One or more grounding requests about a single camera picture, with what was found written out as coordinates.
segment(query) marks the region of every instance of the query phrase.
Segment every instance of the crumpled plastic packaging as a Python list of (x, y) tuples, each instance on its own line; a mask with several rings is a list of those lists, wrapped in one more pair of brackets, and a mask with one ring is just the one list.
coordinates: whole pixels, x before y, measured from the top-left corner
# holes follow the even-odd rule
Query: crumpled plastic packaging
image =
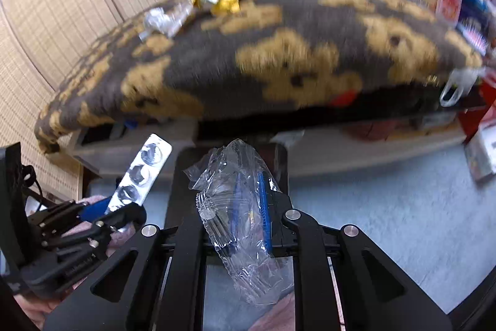
[(172, 10), (165, 12), (162, 8), (150, 9), (144, 17), (145, 31), (140, 33), (144, 41), (152, 32), (174, 37), (183, 27), (188, 18), (198, 11), (208, 11), (213, 15), (239, 12), (239, 0), (186, 0), (175, 5)]
[(290, 258), (272, 257), (264, 237), (270, 220), (261, 198), (263, 175), (266, 187), (279, 190), (265, 162), (237, 139), (184, 172), (199, 191), (198, 212), (235, 288), (249, 303), (277, 303), (294, 284), (293, 266)]

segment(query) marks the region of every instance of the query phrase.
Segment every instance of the floor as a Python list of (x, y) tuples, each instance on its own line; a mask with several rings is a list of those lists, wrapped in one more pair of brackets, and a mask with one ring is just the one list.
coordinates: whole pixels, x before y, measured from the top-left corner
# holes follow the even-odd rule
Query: floor
[[(145, 201), (148, 222), (163, 226), (169, 189), (168, 181), (153, 187)], [(103, 192), (93, 184), (89, 190)], [(495, 191), (496, 180), (472, 181), (461, 145), (373, 168), (290, 179), (294, 207), (325, 226), (356, 224), (445, 312), (496, 266)], [(207, 271), (203, 329), (249, 328), (265, 309), (238, 298), (220, 262)]]

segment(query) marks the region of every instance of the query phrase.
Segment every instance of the metal bolt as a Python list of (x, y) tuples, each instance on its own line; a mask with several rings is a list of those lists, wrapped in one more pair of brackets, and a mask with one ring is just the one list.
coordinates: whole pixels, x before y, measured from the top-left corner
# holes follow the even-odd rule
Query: metal bolt
[(297, 220), (302, 217), (302, 214), (298, 212), (296, 209), (290, 209), (289, 211), (286, 211), (286, 217), (289, 220)]
[(355, 237), (358, 234), (358, 229), (353, 225), (348, 225), (344, 228), (344, 234), (349, 237)]
[(145, 237), (151, 237), (153, 236), (155, 233), (157, 233), (157, 228), (153, 225), (146, 225), (142, 230), (141, 230), (141, 234), (143, 234), (143, 236)]

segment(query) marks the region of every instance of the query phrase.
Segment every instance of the blanket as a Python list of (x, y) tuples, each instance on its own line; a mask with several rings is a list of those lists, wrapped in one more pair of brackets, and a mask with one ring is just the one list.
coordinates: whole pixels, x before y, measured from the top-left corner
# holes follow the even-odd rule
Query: blanket
[[(173, 8), (180, 0), (159, 6)], [(480, 55), (407, 0), (243, 0), (145, 42), (146, 11), (97, 39), (40, 112), (45, 153), (60, 136), (140, 116), (229, 119), (326, 105), (411, 82), (442, 84)]]

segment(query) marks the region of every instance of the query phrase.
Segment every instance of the crumpled wrapper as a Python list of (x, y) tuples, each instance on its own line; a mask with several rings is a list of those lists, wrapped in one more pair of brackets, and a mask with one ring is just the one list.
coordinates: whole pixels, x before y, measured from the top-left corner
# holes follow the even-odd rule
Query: crumpled wrapper
[(144, 41), (154, 31), (174, 37), (186, 21), (199, 12), (208, 11), (215, 16), (240, 11), (239, 0), (187, 0), (178, 3), (172, 10), (165, 12), (162, 8), (150, 9), (143, 21), (145, 31), (139, 36)]

